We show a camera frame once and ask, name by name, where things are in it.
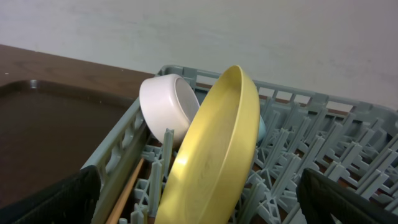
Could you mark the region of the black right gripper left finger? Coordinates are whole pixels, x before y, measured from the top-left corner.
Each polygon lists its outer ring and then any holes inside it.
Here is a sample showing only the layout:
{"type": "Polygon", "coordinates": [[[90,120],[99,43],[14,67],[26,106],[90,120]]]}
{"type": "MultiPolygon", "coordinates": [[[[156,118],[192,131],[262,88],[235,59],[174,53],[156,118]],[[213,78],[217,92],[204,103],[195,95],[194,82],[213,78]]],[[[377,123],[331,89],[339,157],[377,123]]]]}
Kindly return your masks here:
{"type": "Polygon", "coordinates": [[[101,179],[90,165],[1,209],[1,223],[91,223],[101,179]]]}

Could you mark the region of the pink shallow bowl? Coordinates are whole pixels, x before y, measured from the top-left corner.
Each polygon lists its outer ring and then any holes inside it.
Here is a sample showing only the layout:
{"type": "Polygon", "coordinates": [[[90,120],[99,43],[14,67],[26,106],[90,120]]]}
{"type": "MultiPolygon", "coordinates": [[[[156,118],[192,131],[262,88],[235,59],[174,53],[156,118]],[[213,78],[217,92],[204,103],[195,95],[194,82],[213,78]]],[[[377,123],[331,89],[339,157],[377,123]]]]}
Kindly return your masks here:
{"type": "Polygon", "coordinates": [[[139,89],[139,102],[155,138],[163,143],[166,130],[173,130],[174,146],[182,143],[200,107],[191,86],[177,74],[144,80],[139,89]]]}

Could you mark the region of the light blue bowl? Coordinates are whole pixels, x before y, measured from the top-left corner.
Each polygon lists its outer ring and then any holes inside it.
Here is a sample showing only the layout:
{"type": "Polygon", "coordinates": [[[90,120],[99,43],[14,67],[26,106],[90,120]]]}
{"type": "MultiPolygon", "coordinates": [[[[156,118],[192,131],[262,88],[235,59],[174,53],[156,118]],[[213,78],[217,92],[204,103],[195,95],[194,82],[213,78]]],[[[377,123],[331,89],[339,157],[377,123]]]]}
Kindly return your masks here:
{"type": "Polygon", "coordinates": [[[258,135],[257,135],[257,143],[261,142],[264,139],[264,136],[266,135],[266,125],[265,122],[262,118],[262,116],[259,117],[259,129],[258,129],[258,135]]]}

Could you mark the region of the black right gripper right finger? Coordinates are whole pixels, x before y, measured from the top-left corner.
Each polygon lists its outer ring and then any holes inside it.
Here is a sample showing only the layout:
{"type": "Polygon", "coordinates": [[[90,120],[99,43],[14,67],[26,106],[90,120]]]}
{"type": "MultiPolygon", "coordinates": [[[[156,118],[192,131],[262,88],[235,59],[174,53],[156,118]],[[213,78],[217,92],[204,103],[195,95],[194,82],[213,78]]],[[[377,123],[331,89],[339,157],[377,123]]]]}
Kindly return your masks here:
{"type": "Polygon", "coordinates": [[[397,215],[306,168],[296,188],[297,200],[307,223],[397,224],[397,215]]]}

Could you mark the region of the wooden chopstick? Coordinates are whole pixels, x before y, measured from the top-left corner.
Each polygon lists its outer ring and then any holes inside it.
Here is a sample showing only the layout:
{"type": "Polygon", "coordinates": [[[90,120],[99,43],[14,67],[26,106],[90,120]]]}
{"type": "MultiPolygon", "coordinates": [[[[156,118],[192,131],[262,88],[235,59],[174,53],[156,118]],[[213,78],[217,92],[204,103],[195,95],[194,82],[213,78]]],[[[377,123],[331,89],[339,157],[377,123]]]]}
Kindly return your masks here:
{"type": "Polygon", "coordinates": [[[136,182],[137,176],[141,171],[141,167],[144,163],[144,158],[141,158],[139,163],[137,164],[134,172],[131,174],[127,184],[124,186],[123,191],[121,192],[117,202],[114,205],[112,212],[110,213],[106,224],[117,224],[118,220],[123,212],[124,206],[131,194],[134,183],[136,182]]]}

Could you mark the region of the yellow round plate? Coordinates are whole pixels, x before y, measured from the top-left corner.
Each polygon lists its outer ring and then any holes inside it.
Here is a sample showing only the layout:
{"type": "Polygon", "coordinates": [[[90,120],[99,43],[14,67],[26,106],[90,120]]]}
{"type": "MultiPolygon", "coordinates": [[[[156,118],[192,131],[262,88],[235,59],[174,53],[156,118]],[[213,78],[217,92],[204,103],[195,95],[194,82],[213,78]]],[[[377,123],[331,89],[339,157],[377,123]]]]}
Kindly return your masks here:
{"type": "Polygon", "coordinates": [[[227,223],[243,191],[259,132],[259,95],[239,65],[205,96],[178,150],[156,223],[227,223]]]}

